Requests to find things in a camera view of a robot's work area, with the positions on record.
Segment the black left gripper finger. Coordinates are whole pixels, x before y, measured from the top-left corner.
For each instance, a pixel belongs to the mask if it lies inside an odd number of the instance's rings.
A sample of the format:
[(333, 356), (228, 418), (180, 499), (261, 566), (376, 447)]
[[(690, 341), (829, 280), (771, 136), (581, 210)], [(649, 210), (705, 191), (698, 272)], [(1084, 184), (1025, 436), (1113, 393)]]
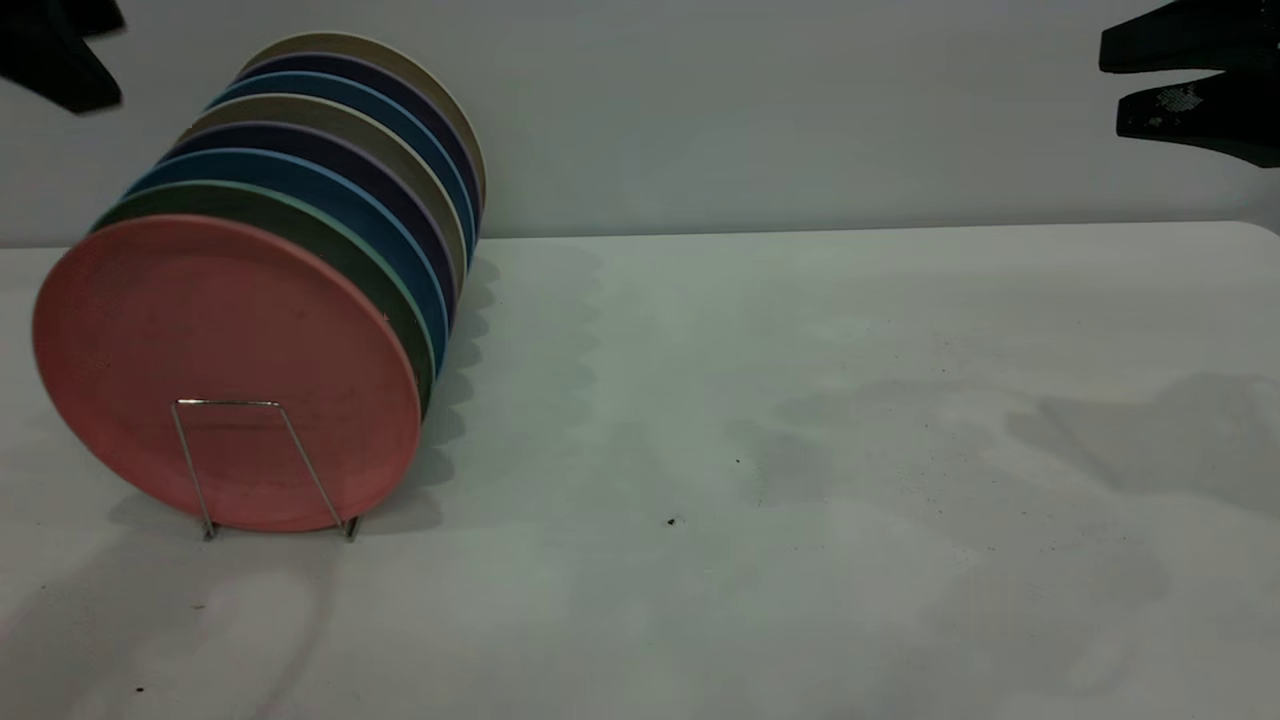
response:
[(61, 9), (79, 37), (113, 35), (125, 28), (125, 18), (115, 0), (63, 0)]
[(61, 22), (4, 22), (1, 74), (77, 115), (116, 108), (123, 101), (111, 73)]

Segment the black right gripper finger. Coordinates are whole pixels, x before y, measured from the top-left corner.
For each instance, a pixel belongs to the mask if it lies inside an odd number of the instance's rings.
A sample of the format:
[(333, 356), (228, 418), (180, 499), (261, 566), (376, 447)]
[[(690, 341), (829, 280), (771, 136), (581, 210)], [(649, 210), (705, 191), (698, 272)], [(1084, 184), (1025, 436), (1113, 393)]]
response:
[(1276, 74), (1224, 72), (1130, 94), (1117, 102), (1116, 136), (1220, 152), (1279, 167)]
[(1100, 69), (1266, 73), (1279, 64), (1277, 1), (1171, 1), (1101, 35)]

